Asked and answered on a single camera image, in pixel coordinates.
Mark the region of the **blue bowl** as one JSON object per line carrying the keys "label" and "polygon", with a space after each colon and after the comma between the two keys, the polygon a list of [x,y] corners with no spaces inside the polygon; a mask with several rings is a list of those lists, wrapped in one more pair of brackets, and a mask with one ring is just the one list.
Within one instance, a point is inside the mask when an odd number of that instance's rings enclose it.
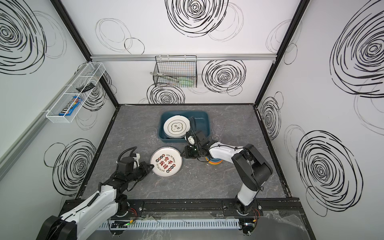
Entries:
{"label": "blue bowl", "polygon": [[219,160],[221,160],[221,159],[217,159],[217,158],[208,158],[208,157],[206,157],[206,160],[207,161],[219,161]]}

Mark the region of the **orange bowl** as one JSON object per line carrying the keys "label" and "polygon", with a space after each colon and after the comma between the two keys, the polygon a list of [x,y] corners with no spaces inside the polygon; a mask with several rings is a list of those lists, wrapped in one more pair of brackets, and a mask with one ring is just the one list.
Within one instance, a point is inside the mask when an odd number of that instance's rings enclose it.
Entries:
{"label": "orange bowl", "polygon": [[223,160],[219,160],[219,161],[208,161],[208,163],[211,164],[211,165],[218,165],[218,164],[220,164],[220,163],[222,163],[222,162],[223,162]]}

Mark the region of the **white plate quatrefoil motif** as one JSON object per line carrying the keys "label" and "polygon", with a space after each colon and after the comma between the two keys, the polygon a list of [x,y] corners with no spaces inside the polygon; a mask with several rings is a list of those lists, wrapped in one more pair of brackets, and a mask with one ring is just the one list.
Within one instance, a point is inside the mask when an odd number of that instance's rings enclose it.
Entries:
{"label": "white plate quatrefoil motif", "polygon": [[168,118],[163,125],[164,133],[170,139],[184,138],[190,128],[189,119],[181,115]]}

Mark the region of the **yellow bowl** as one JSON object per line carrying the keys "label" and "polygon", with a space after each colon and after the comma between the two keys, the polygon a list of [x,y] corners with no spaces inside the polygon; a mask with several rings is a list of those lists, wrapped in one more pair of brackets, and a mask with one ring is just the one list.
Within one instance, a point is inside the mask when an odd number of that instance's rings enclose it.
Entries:
{"label": "yellow bowl", "polygon": [[211,165],[219,165],[221,164],[223,161],[220,161],[220,162],[211,162],[209,161],[208,163],[211,164]]}

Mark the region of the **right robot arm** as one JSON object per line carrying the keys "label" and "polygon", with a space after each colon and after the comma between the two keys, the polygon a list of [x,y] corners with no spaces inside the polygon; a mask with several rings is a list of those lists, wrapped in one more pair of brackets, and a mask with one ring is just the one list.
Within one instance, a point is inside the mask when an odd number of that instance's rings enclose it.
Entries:
{"label": "right robot arm", "polygon": [[201,131],[190,130],[185,135],[188,145],[182,152],[186,159],[218,165],[233,164],[243,184],[235,197],[235,207],[240,215],[253,210],[256,195],[264,190],[264,183],[273,174],[273,169],[254,145],[236,147],[211,140]]}

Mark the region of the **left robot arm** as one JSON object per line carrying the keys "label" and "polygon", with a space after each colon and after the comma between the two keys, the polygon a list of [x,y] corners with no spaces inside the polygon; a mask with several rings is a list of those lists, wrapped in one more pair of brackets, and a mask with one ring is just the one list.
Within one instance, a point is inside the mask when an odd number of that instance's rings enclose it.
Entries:
{"label": "left robot arm", "polygon": [[146,162],[137,163],[137,156],[119,158],[117,170],[88,199],[59,217],[46,219],[38,240],[86,240],[113,216],[124,217],[129,207],[127,190],[131,182],[138,183],[154,168]]}

